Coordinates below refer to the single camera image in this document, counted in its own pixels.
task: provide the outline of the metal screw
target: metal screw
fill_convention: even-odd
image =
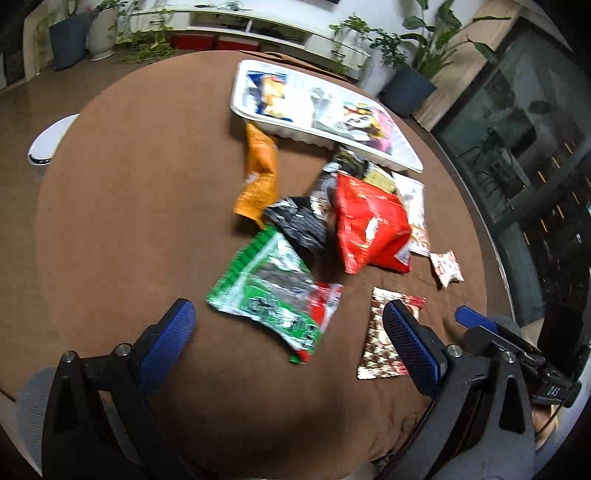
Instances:
[[[70,350],[69,352],[66,352],[61,356],[61,361],[69,364],[77,356],[78,354],[74,350]]]
[[[448,345],[447,346],[447,353],[449,353],[454,358],[459,358],[462,356],[464,351],[459,345]]]
[[[503,352],[503,359],[506,362],[509,362],[510,364],[514,363],[515,360],[517,360],[517,357],[515,356],[515,354],[513,352]]]
[[[131,351],[131,345],[128,343],[120,343],[119,345],[117,345],[117,348],[115,349],[115,355],[117,356],[127,356],[129,355],[129,352]]]

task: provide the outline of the red snack bag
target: red snack bag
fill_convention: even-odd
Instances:
[[[345,271],[357,273],[390,242],[410,235],[404,207],[393,193],[339,172],[336,185],[337,235]]]
[[[408,235],[399,235],[386,245],[381,252],[378,252],[369,263],[399,273],[410,272],[410,236],[410,232]]]

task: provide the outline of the chair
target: chair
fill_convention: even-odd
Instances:
[[[27,160],[41,178],[45,176],[45,170],[51,163],[61,139],[64,138],[64,135],[72,123],[74,123],[74,120],[78,118],[78,115],[80,114],[76,113],[57,121],[45,129],[31,144],[27,152]]]

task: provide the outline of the brown table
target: brown table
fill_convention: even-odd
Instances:
[[[428,403],[408,377],[356,377],[372,288],[426,297],[420,320],[447,341],[456,307],[486,313],[480,247],[445,169],[394,116],[424,164],[411,176],[426,185],[432,250],[453,249],[466,281],[438,290],[424,257],[413,257],[411,274],[366,267],[343,278],[338,311],[307,365],[289,363],[281,342],[252,322],[211,309],[206,294],[255,232],[232,213],[245,134],[229,101],[246,58],[162,61],[82,110],[41,188],[41,281],[64,343],[81,356],[133,342],[177,297],[195,304],[196,331],[151,399],[189,458],[240,476],[342,478],[398,447]],[[300,195],[329,152],[292,140],[278,146],[280,196]]]

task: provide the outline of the snack wrapper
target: snack wrapper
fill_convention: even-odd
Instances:
[[[345,271],[359,272],[384,247],[410,235],[407,214],[392,193],[343,172],[337,174],[337,236]]]
[[[342,101],[335,95],[336,92],[322,88],[310,92],[314,106],[312,126],[391,154],[392,118],[365,103]]]
[[[309,195],[320,202],[322,218],[328,220],[335,206],[337,172],[344,171],[356,178],[362,178],[369,167],[369,162],[359,158],[351,150],[339,145],[330,162],[322,168],[309,191]]]
[[[394,179],[383,168],[373,163],[369,165],[363,180],[387,193],[396,193],[396,182]]]
[[[464,277],[462,277],[462,272],[460,271],[460,265],[453,251],[450,250],[444,254],[430,254],[429,258],[431,258],[431,265],[443,288],[447,288],[449,282],[452,280],[464,281]]]
[[[408,248],[411,252],[428,257],[431,245],[425,225],[425,185],[396,172],[392,172],[392,176],[398,197],[408,213],[408,223],[413,230]]]
[[[270,328],[306,362],[336,311],[342,288],[316,282],[283,235],[268,225],[236,254],[206,300],[221,312]]]
[[[248,78],[256,85],[258,91],[258,107],[260,115],[273,116],[293,122],[289,116],[288,103],[285,99],[285,73],[269,74],[264,72],[248,72]]]
[[[419,310],[425,306],[425,299],[422,297],[374,288],[368,334],[365,339],[363,357],[357,367],[357,378],[361,380],[408,375],[408,371],[386,334],[382,322],[384,306],[391,300],[401,300],[417,320]]]
[[[264,213],[296,245],[312,253],[324,248],[326,221],[316,197],[286,197],[269,205]]]
[[[263,228],[262,213],[277,201],[277,146],[254,125],[246,124],[248,158],[246,185],[234,204],[234,213],[254,220]]]

